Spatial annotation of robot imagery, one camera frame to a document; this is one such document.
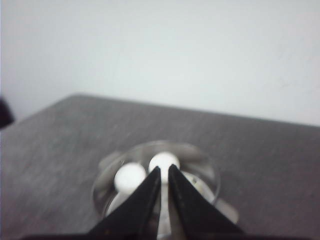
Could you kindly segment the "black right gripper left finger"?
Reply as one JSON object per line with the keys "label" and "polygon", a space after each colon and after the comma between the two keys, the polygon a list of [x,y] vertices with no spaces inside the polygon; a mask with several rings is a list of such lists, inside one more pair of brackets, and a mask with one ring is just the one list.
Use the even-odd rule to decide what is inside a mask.
{"label": "black right gripper left finger", "polygon": [[156,240],[161,213],[161,170],[155,167],[119,207],[94,226],[92,240]]}

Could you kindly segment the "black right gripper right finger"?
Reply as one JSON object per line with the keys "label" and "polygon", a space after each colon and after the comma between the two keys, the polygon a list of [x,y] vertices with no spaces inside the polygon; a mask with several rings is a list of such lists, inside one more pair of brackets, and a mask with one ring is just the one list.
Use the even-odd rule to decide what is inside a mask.
{"label": "black right gripper right finger", "polygon": [[188,240],[243,240],[246,233],[210,204],[172,164],[168,170],[169,195]]}

